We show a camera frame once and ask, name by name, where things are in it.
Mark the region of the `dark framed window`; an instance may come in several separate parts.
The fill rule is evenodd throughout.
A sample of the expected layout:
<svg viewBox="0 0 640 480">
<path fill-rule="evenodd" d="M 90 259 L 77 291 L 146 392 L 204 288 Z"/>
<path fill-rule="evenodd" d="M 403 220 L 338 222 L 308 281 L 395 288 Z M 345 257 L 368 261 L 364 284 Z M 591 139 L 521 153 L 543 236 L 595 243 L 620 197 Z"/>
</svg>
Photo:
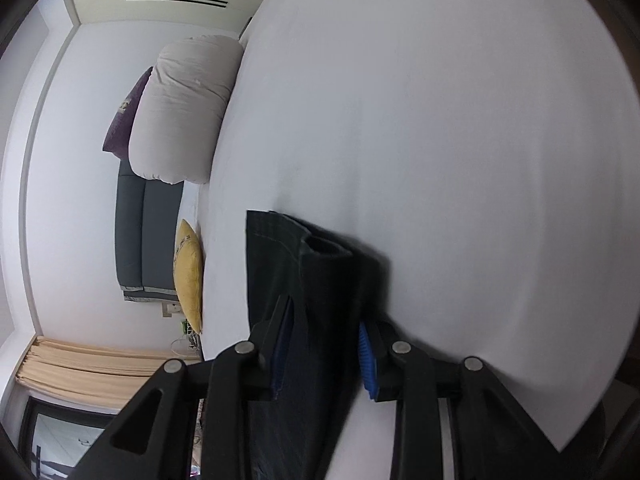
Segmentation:
<svg viewBox="0 0 640 480">
<path fill-rule="evenodd" d="M 30 398 L 18 452 L 36 479 L 66 479 L 113 418 Z"/>
</svg>

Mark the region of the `white bed sheet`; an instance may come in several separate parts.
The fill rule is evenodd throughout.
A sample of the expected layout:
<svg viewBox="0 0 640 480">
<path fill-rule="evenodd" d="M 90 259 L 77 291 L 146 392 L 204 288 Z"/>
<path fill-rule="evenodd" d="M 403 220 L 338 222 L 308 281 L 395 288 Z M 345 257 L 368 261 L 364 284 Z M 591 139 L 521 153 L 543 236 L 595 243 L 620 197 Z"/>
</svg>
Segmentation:
<svg viewBox="0 0 640 480">
<path fill-rule="evenodd" d="M 563 445 L 639 314 L 639 98 L 587 0 L 264 0 L 203 214 L 204 351 L 248 331 L 245 214 L 385 258 L 387 311 Z"/>
</svg>

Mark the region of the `yellow cushion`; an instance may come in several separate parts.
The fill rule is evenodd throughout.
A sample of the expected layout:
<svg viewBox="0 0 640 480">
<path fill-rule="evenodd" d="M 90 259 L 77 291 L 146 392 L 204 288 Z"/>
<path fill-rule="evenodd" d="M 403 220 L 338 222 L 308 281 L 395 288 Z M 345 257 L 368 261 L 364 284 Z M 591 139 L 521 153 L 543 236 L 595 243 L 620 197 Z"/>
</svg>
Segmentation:
<svg viewBox="0 0 640 480">
<path fill-rule="evenodd" d="M 178 225 L 174 253 L 174 283 L 183 315 L 195 333 L 202 332 L 203 256 L 200 239 L 190 223 Z"/>
</svg>

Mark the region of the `black denim pants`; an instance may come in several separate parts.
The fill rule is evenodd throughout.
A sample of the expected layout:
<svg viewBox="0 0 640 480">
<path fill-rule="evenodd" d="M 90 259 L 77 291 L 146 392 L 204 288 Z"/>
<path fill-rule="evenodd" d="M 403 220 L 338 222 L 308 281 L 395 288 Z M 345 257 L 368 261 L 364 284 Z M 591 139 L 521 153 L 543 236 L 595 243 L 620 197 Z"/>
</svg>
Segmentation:
<svg viewBox="0 0 640 480">
<path fill-rule="evenodd" d="M 382 310 L 387 264 L 373 249 L 275 211 L 245 222 L 248 322 L 281 296 L 293 329 L 277 399 L 250 406 L 257 479 L 322 479 L 360 383 L 359 326 Z"/>
</svg>

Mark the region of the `beige folded duvet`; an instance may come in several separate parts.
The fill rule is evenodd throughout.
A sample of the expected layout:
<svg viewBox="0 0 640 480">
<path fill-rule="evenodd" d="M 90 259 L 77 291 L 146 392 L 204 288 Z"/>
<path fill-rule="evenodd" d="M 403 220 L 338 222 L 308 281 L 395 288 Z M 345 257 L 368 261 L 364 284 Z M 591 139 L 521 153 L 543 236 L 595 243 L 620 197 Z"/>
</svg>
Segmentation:
<svg viewBox="0 0 640 480">
<path fill-rule="evenodd" d="M 160 50 L 134 116 L 128 159 L 146 180 L 209 180 L 243 57 L 227 36 L 181 39 Z"/>
</svg>

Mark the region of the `beige curtain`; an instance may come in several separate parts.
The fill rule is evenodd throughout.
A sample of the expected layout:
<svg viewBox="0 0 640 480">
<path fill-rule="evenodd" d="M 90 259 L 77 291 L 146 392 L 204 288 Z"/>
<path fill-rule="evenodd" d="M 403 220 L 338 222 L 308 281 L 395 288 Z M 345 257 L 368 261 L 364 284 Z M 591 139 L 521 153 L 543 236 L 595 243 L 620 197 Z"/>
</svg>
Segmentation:
<svg viewBox="0 0 640 480">
<path fill-rule="evenodd" d="M 119 410 L 170 359 L 201 361 L 196 353 L 119 349 L 37 337 L 17 369 L 23 387 L 53 399 Z"/>
</svg>

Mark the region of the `dark grey headboard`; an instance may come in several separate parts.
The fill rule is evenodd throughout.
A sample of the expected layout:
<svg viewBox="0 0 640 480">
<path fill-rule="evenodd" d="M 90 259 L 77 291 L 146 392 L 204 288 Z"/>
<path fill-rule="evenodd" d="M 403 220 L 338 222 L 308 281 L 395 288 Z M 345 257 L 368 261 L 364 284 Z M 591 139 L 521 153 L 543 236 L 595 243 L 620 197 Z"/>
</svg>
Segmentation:
<svg viewBox="0 0 640 480">
<path fill-rule="evenodd" d="M 115 206 L 115 266 L 124 299 L 175 304 L 175 237 L 182 184 L 145 180 L 123 159 Z"/>
</svg>

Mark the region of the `purple pillow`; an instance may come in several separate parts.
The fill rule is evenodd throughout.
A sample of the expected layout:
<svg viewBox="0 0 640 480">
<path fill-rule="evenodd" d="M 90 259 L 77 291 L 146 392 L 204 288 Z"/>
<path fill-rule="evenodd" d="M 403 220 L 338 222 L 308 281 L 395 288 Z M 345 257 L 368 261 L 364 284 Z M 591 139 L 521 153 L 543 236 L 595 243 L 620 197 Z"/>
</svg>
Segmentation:
<svg viewBox="0 0 640 480">
<path fill-rule="evenodd" d="M 143 90 L 152 74 L 149 67 L 138 79 L 134 88 L 120 104 L 103 142 L 102 151 L 111 153 L 119 159 L 128 158 L 128 146 L 134 118 L 142 97 Z"/>
</svg>

